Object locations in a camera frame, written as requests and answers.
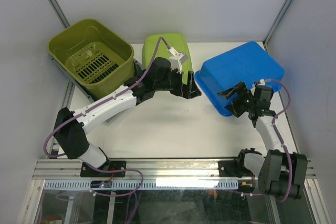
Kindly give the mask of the blue plastic tub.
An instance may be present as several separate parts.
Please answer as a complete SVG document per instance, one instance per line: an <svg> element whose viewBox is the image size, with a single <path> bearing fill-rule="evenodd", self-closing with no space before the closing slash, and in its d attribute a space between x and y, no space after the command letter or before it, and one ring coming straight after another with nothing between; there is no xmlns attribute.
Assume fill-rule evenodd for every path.
<svg viewBox="0 0 336 224"><path fill-rule="evenodd" d="M255 41L249 41L203 62L194 75L198 86L203 90L217 112L231 116L225 106L237 95L226 100L217 94L244 82L251 89L260 79L282 80L284 68Z"/></svg>

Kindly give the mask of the olive green slotted basket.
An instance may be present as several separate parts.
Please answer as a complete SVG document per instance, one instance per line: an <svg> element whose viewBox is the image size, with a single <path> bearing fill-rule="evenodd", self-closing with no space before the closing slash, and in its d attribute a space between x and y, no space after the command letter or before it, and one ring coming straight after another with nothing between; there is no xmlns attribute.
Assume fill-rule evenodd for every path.
<svg viewBox="0 0 336 224"><path fill-rule="evenodd" d="M95 19L81 20L56 35L48 51L95 100L134 76L133 47Z"/></svg>

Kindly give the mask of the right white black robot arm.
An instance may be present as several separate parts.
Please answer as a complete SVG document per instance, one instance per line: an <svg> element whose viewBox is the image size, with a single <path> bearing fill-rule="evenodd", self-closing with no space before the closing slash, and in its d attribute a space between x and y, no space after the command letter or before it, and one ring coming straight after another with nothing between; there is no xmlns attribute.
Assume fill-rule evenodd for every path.
<svg viewBox="0 0 336 224"><path fill-rule="evenodd" d="M273 95L273 88L262 80L255 82L252 89L239 82L218 93L226 100L232 99L225 108L233 116L238 118L244 113L248 114L267 150L266 156L263 156L254 148L242 149L231 164L225 165L224 171L235 177L256 176L262 194L274 196L283 202L302 197L308 160L285 143L276 124L280 114L270 108Z"/></svg>

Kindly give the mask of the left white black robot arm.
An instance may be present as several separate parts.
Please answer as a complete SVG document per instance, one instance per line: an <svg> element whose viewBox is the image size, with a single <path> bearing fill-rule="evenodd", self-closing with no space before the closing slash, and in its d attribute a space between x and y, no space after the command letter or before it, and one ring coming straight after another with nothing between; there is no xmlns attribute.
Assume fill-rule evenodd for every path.
<svg viewBox="0 0 336 224"><path fill-rule="evenodd" d="M97 175L104 176L110 170L107 155L87 140L87 134L107 119L153 98L159 91L184 99L202 94L193 71L188 71L187 83L183 83L183 72L173 68L169 60L158 57L140 75L128 79L104 98L75 111L59 110L52 136L68 159L79 159L89 164Z"/></svg>

